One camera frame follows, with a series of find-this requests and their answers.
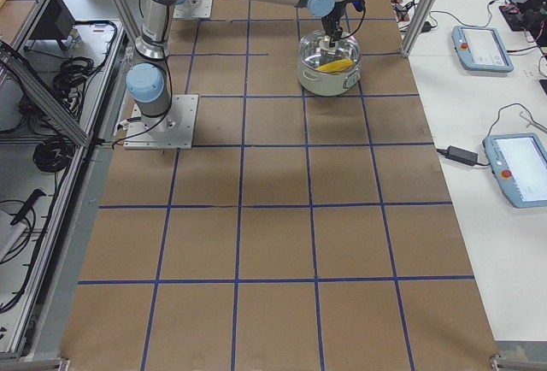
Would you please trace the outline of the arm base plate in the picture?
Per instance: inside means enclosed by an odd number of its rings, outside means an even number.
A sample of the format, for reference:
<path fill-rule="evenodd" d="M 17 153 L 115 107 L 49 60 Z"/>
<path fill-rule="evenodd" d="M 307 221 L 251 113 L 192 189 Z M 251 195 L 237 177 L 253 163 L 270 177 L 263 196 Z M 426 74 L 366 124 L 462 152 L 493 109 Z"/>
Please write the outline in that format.
<path fill-rule="evenodd" d="M 209 19 L 213 0 L 178 0 L 173 18 L 178 21 Z"/>
<path fill-rule="evenodd" d="M 122 143 L 129 150 L 170 150 L 192 147 L 197 116 L 198 95 L 174 95 L 167 117 L 154 127 L 152 119 L 144 118 L 129 124 L 129 138 Z"/>

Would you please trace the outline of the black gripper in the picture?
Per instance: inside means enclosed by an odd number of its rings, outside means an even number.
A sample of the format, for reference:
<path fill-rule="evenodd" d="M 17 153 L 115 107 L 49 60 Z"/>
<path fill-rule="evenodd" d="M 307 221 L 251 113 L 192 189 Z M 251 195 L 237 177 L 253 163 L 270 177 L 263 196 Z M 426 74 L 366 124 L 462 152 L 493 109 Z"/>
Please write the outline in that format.
<path fill-rule="evenodd" d="M 338 42 L 343 33 L 340 20 L 344 16 L 346 3 L 335 3 L 333 10 L 322 18 L 322 26 L 327 36 L 330 36 L 330 43 Z"/>

